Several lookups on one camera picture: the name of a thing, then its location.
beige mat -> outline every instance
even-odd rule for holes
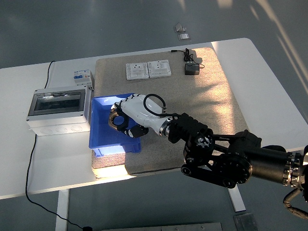
[[[167,113],[185,112],[208,125],[215,134],[235,134],[247,129],[215,52],[211,48],[194,49],[192,52],[195,61],[200,60],[197,57],[201,58],[205,65],[197,76],[184,74],[182,52],[100,59],[96,63],[95,96],[155,93],[166,101]],[[171,76],[126,80],[126,64],[165,59],[169,60]],[[159,137],[150,130],[141,137],[140,153],[98,158],[93,155],[92,169],[96,177],[101,178],[177,168],[184,164],[183,148],[183,141],[172,144],[167,137]]]

wall socket panel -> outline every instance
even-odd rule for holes
[[[149,78],[147,63],[126,64],[126,79],[147,79]]]
[[[148,62],[150,78],[170,76],[171,70],[168,60]]]

power cord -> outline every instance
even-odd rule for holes
[[[158,98],[158,99],[163,103],[163,108],[166,109],[166,103],[165,103],[165,101],[164,101],[164,99],[163,99],[162,97],[160,97],[159,95],[156,95],[156,94],[148,94],[148,95],[146,95],[146,96],[144,97],[143,106],[144,106],[144,108],[145,108],[149,113],[151,113],[151,114],[154,115],[154,116],[159,116],[159,117],[171,116],[172,118],[174,118],[174,117],[180,117],[180,116],[181,116],[181,115],[176,114],[176,113],[172,113],[172,114],[161,113],[161,114],[159,114],[159,113],[155,113],[155,112],[151,111],[151,110],[147,107],[147,105],[146,105],[146,100],[147,100],[147,98],[149,98],[149,97],[151,97],[151,96]]]
[[[51,64],[52,64],[53,62],[55,62],[55,61],[52,61],[52,62],[49,64],[48,72],[47,72],[47,81],[46,81],[46,84],[45,84],[45,87],[44,87],[44,88],[47,87],[48,80],[49,80],[49,69],[50,69],[50,66],[51,66]],[[39,203],[36,203],[36,202],[32,201],[32,200],[29,198],[29,196],[28,196],[28,179],[29,179],[29,171],[30,171],[30,166],[31,166],[31,162],[32,162],[33,152],[34,152],[35,147],[36,147],[36,144],[37,144],[37,137],[38,137],[37,134],[35,134],[34,144],[33,144],[33,148],[32,148],[32,151],[31,151],[29,166],[28,166],[28,170],[27,170],[27,176],[26,176],[26,198],[28,199],[29,202],[31,202],[31,203],[33,203],[33,204],[35,204],[35,205],[40,206],[41,208],[45,209],[47,212],[50,212],[50,213],[52,213],[52,214],[54,214],[54,215],[57,215],[59,218],[61,218],[61,219],[63,219],[63,220],[66,220],[66,221],[67,221],[68,223],[70,223],[71,225],[75,225],[75,226],[81,228],[83,231],[91,231],[91,230],[92,230],[91,227],[83,227],[83,228],[82,228],[82,227],[80,227],[79,225],[70,222],[68,219],[61,217],[59,214],[57,214],[57,213],[55,213],[55,212],[52,212],[52,211],[48,210],[48,209],[45,208],[44,206],[40,205]]]
[[[196,63],[194,60],[193,60],[193,54],[189,54],[189,49],[185,49],[185,51],[180,51],[180,52],[183,52],[184,53],[184,61],[185,62],[194,62],[195,64],[199,64],[199,63]]]

table leg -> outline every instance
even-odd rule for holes
[[[58,209],[57,214],[67,219],[68,214],[68,202],[69,202],[69,189],[60,190],[58,197]],[[57,216],[55,231],[66,231],[67,221]]]

white electrical box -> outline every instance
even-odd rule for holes
[[[90,99],[86,85],[35,90],[26,121],[38,136],[90,131]]]

